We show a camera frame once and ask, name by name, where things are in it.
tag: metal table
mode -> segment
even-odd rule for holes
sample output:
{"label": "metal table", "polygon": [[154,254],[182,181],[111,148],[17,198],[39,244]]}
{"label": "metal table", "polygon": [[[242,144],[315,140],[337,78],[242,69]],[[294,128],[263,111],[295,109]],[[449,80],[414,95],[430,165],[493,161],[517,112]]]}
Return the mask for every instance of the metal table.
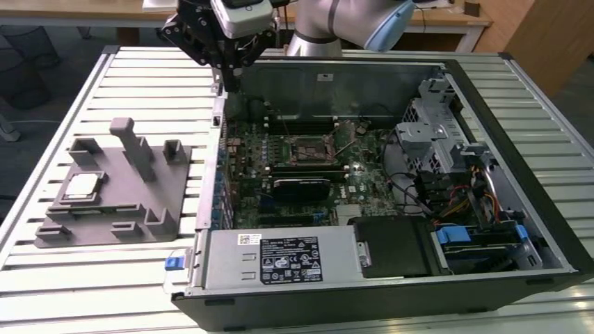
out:
{"label": "metal table", "polygon": [[[268,51],[268,55],[280,51]],[[434,53],[347,56],[431,58]],[[458,59],[589,251],[594,251],[594,151],[514,61],[497,54]],[[107,48],[0,229],[0,327],[8,333],[202,333],[163,292],[163,260],[192,244],[208,121],[216,103],[211,70],[174,48]],[[135,132],[158,145],[192,145],[180,239],[159,244],[39,249],[35,230],[72,162],[74,138],[108,135],[115,117],[136,120]],[[477,125],[469,120],[477,138]],[[175,272],[170,289],[187,279]],[[531,296],[497,312],[443,315],[262,333],[587,333],[594,331],[594,287],[582,284]]]}

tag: black mesh trash bin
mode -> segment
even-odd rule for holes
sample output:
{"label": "black mesh trash bin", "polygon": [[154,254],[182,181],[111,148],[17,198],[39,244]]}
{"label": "black mesh trash bin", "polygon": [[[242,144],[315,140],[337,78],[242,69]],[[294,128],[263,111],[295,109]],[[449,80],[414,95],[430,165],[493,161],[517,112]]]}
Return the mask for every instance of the black mesh trash bin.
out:
{"label": "black mesh trash bin", "polygon": [[56,49],[43,26],[0,26],[0,34],[39,70],[60,63]]}
{"label": "black mesh trash bin", "polygon": [[51,98],[38,70],[13,49],[0,49],[0,96],[17,109],[35,108]]}

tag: blue latch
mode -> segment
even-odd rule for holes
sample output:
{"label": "blue latch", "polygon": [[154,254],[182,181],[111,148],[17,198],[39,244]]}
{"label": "blue latch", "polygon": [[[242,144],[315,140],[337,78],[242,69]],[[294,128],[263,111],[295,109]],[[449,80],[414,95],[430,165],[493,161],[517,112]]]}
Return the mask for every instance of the blue latch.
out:
{"label": "blue latch", "polygon": [[526,231],[526,228],[523,227],[523,225],[517,225],[517,232],[518,232],[519,239],[522,241],[529,238],[529,231]]}
{"label": "blue latch", "polygon": [[184,270],[184,256],[172,256],[166,260],[166,270]]}
{"label": "blue latch", "polygon": [[450,242],[470,242],[471,236],[465,226],[445,226],[437,232],[437,239],[441,244]]}

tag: gray plastic stand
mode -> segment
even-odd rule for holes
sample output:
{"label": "gray plastic stand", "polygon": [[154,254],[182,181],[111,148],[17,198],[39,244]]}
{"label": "gray plastic stand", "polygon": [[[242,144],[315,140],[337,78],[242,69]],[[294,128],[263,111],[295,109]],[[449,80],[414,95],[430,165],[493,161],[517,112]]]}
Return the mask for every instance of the gray plastic stand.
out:
{"label": "gray plastic stand", "polygon": [[131,118],[115,118],[110,132],[122,148],[82,138],[56,200],[38,229],[39,248],[172,241],[190,170],[191,149],[180,141],[150,147]]}

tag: sticker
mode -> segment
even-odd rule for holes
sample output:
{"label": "sticker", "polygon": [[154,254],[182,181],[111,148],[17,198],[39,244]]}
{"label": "sticker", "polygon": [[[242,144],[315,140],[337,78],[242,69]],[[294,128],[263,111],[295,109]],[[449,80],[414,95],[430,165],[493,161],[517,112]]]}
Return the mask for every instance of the sticker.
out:
{"label": "sticker", "polygon": [[259,245],[262,234],[238,234],[238,245]]}
{"label": "sticker", "polygon": [[318,237],[258,240],[260,242],[260,282],[263,284],[323,281]]}
{"label": "sticker", "polygon": [[318,81],[334,81],[334,74],[331,73],[319,73]]}

